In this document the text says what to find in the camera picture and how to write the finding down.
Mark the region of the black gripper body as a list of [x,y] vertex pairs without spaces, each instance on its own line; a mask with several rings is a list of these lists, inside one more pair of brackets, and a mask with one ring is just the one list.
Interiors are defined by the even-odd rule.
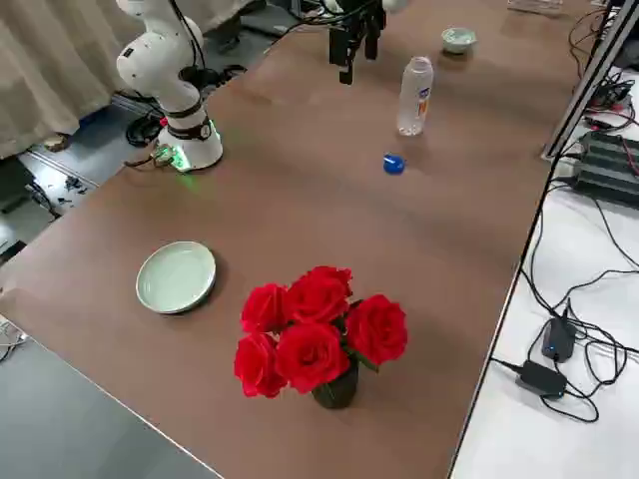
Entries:
[[385,12],[381,1],[336,0],[329,2],[329,24],[346,30],[371,26],[373,30],[385,29]]

